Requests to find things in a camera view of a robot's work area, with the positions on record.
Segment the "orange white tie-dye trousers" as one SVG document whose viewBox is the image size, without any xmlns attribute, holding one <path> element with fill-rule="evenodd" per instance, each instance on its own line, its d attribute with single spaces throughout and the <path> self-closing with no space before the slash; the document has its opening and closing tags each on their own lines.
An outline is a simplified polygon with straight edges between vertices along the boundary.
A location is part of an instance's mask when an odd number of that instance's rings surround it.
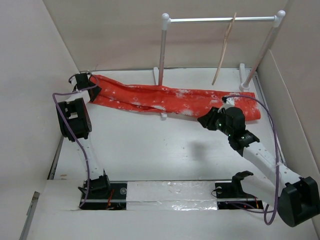
<svg viewBox="0 0 320 240">
<path fill-rule="evenodd" d="M 94 104 L 142 113 L 173 113 L 198 118 L 223 105 L 228 91 L 171 88 L 163 85 L 123 84 L 102 75 L 90 78 L 101 88 Z"/>
</svg>

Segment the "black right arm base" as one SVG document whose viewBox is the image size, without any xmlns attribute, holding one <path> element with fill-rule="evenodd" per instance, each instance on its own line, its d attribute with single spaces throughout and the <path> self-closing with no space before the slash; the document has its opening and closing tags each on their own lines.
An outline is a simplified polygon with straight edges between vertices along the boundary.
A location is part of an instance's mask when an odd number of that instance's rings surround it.
<svg viewBox="0 0 320 240">
<path fill-rule="evenodd" d="M 247 210 L 263 211 L 263 203 L 255 196 L 245 193 L 241 181 L 245 177 L 253 176 L 252 172 L 242 171 L 236 173 L 229 181 L 218 181 L 214 184 L 211 196 L 217 200 L 219 210 Z"/>
</svg>

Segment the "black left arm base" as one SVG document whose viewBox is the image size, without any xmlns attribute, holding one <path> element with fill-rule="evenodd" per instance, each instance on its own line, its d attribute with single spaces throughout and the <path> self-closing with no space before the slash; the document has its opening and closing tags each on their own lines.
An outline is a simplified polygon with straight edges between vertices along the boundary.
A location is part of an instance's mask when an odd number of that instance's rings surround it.
<svg viewBox="0 0 320 240">
<path fill-rule="evenodd" d="M 126 181 L 111 181 L 110 190 L 90 193 L 81 210 L 107 210 L 122 211 L 127 209 L 127 188 Z"/>
</svg>

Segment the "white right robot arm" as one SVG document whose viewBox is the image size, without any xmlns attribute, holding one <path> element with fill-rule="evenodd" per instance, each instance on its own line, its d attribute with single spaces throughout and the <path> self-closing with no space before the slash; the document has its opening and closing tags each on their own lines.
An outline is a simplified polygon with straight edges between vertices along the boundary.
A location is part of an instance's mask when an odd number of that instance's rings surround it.
<svg viewBox="0 0 320 240">
<path fill-rule="evenodd" d="M 249 193 L 273 206 L 280 218 L 295 227 L 320 213 L 320 194 L 317 182 L 310 176 L 302 177 L 290 170 L 246 129 L 245 115 L 238 107 L 212 107 L 199 117 L 198 122 L 209 131 L 221 131 L 228 137 L 229 145 L 241 157 L 251 162 L 266 177 L 255 178 L 243 172 L 240 180 L 231 184 L 237 197 Z"/>
</svg>

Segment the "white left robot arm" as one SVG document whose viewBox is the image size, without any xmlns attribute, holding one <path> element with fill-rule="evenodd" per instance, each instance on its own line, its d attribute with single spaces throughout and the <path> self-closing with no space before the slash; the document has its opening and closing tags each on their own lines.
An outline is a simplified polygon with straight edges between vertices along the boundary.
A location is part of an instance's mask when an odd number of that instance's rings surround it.
<svg viewBox="0 0 320 240">
<path fill-rule="evenodd" d="M 93 130 L 87 104 L 92 103 L 101 92 L 98 79 L 90 72 L 77 73 L 68 80 L 73 86 L 70 93 L 53 93 L 59 128 L 64 138 L 74 143 L 83 163 L 86 181 L 79 190 L 88 195 L 107 198 L 111 194 L 110 180 L 98 158 L 90 140 Z"/>
</svg>

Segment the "beige plastic hanger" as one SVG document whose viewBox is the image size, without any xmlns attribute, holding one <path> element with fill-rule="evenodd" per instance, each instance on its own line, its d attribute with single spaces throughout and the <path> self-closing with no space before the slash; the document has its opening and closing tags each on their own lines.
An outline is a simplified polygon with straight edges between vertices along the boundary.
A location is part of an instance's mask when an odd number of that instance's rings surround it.
<svg viewBox="0 0 320 240">
<path fill-rule="evenodd" d="M 221 50 L 221 55 L 220 55 L 218 67 L 216 69 L 215 75 L 214 75 L 212 83 L 211 83 L 212 86 L 215 84 L 215 82 L 218 79 L 218 76 L 219 76 L 219 73 L 220 73 L 224 58 L 225 58 L 226 50 L 227 50 L 228 39 L 229 39 L 229 36 L 231 34 L 231 31 L 232 31 L 234 22 L 236 20 L 236 17 L 237 17 L 237 12 L 234 13 L 231 22 L 228 24 L 228 26 L 227 26 L 227 28 L 225 30 L 224 39 L 223 39 L 223 45 L 222 45 L 222 50 Z"/>
</svg>

